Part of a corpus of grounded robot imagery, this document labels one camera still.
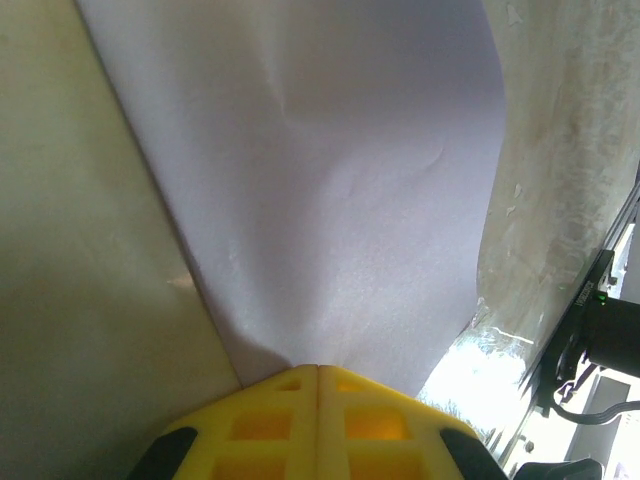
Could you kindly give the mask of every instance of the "yellow plastic object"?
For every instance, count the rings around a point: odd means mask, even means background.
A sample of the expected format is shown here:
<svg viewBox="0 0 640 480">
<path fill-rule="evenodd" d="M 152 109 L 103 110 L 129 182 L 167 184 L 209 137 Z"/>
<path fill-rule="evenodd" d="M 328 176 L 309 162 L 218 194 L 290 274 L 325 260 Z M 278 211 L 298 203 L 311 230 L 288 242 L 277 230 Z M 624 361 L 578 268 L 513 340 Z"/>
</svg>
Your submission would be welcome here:
<svg viewBox="0 0 640 480">
<path fill-rule="evenodd" d="M 304 365 L 175 422 L 159 440 L 186 435 L 182 453 L 167 460 L 165 444 L 146 463 L 171 464 L 162 478 L 174 480 L 462 480 L 441 438 L 447 428 L 476 439 L 459 420 L 394 390 Z M 140 472 L 130 478 L 158 478 Z"/>
</svg>

